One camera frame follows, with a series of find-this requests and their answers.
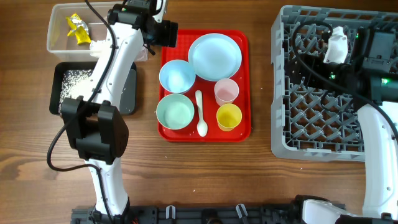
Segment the white tissue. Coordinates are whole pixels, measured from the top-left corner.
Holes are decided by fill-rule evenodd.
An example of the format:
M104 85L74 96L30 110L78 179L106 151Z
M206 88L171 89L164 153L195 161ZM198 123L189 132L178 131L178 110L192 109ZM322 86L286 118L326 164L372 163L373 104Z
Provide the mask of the white tissue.
M90 55L95 58L99 58L102 51L107 49L109 42L107 40L92 40L90 43Z

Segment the yellow foil wrapper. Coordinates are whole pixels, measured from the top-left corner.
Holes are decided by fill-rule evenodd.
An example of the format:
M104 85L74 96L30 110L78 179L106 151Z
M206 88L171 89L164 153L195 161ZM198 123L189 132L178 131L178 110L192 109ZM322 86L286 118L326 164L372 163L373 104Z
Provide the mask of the yellow foil wrapper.
M65 19L70 27L68 37L75 36L78 45L91 43L89 28L78 14L74 13Z

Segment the light blue bowl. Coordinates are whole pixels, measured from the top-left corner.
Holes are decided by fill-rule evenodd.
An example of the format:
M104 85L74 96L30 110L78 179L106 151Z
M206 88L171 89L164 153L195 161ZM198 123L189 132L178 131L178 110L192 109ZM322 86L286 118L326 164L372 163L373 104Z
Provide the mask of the light blue bowl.
M161 86L171 93L186 93L196 80L193 67L185 60L171 60L159 72Z

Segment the white rice pile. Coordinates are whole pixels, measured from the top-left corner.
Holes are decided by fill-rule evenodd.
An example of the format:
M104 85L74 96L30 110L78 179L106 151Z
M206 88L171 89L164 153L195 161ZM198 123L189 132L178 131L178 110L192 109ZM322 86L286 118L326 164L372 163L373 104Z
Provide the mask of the white rice pile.
M90 69L67 70L64 72L58 106L59 111L65 98L77 98L80 95L84 95L85 84L90 82L89 79L92 73L93 71Z

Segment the mint green bowl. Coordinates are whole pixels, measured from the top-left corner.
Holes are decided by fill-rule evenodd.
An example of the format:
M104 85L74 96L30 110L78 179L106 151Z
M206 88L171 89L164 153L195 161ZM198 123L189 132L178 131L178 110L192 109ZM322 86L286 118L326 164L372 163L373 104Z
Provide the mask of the mint green bowl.
M163 127L179 130L187 127L192 122L195 108L187 96L172 93L159 101L155 113L158 122Z

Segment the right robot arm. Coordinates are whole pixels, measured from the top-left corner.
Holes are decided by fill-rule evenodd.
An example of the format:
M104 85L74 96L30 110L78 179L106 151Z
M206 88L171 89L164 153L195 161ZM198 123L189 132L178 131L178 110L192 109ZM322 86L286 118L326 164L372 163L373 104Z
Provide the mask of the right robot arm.
M354 54L345 63L348 41L340 27L325 33L324 59L298 52L288 74L311 87L353 96L363 136L366 191L363 214L354 215L320 199L305 199L300 208L304 223L397 223L397 75L390 73L396 39L392 32L360 29Z

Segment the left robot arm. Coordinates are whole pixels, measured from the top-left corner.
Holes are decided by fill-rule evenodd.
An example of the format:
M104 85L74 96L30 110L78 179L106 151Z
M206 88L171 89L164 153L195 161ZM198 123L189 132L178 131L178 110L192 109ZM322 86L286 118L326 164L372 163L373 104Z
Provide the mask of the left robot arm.
M128 1L115 4L104 24L104 49L90 79L76 86L76 96L61 105L64 130L71 148L89 168L96 192L92 220L127 221L129 197L121 177L121 156L128 128L120 109L133 63L143 46L175 47L178 25L163 18L167 1Z

